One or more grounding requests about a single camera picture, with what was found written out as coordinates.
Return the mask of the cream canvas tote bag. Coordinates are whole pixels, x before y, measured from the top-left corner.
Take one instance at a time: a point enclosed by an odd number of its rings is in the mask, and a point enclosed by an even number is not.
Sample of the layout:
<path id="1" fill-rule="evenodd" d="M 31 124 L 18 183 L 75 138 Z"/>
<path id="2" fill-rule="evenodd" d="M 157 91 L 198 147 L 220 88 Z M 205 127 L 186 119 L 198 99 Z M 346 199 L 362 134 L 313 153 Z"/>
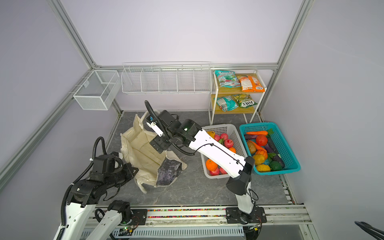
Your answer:
<path id="1" fill-rule="evenodd" d="M 158 153 L 153 148 L 150 141 L 157 134 L 145 130 L 144 120 L 148 116 L 148 112 L 145 112 L 142 117 L 135 115 L 133 126 L 121 134 L 119 153 L 126 163 L 139 169 L 134 180 L 143 194 L 147 193 L 145 185 L 154 188 L 172 185 L 188 167 L 173 151 L 166 150 Z"/>

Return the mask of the yellow orange mango fruit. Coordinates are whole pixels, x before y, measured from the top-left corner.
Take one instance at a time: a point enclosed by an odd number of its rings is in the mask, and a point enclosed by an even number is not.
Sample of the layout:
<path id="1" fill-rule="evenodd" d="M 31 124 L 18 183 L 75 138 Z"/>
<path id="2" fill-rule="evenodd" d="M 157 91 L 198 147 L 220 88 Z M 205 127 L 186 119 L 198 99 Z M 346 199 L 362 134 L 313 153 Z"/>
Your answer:
<path id="1" fill-rule="evenodd" d="M 215 132 L 213 132 L 213 131 L 207 131 L 207 134 L 211 137 L 211 138 L 215 138 Z"/>

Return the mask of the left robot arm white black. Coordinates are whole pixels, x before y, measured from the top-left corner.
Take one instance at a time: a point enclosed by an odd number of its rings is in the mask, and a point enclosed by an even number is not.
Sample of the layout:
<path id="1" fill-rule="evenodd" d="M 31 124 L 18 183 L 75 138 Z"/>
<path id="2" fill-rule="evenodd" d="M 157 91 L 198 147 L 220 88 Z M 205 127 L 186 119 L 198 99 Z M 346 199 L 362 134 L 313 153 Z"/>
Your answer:
<path id="1" fill-rule="evenodd" d="M 61 224 L 56 240 L 80 239 L 92 213 L 98 225 L 87 237 L 89 240 L 115 239 L 113 231 L 120 223 L 130 224 L 133 213 L 130 203 L 115 200 L 106 212 L 96 206 L 108 200 L 108 189 L 120 189 L 134 179 L 138 168 L 124 163 L 119 153 L 106 151 L 105 140 L 98 137 L 93 146 L 89 166 L 67 188 L 61 203 Z"/>

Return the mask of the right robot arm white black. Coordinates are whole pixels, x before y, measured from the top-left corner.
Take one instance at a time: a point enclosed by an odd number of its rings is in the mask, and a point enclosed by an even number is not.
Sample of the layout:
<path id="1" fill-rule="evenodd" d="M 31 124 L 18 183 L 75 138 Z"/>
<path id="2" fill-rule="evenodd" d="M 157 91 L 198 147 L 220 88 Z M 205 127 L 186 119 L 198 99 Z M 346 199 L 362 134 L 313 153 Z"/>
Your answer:
<path id="1" fill-rule="evenodd" d="M 254 191 L 251 189 L 251 174 L 255 164 L 252 157 L 243 157 L 233 153 L 220 144 L 196 122 L 187 119 L 180 122 L 168 111 L 159 114 L 155 112 L 149 101 L 145 101 L 148 113 L 148 126 L 157 136 L 151 140 L 151 146 L 162 153 L 170 146 L 187 156 L 200 153 L 222 167 L 228 174 L 227 189 L 235 194 L 237 207 L 226 209 L 226 219 L 229 224 L 262 225 L 266 222 L 265 213 L 257 207 Z"/>

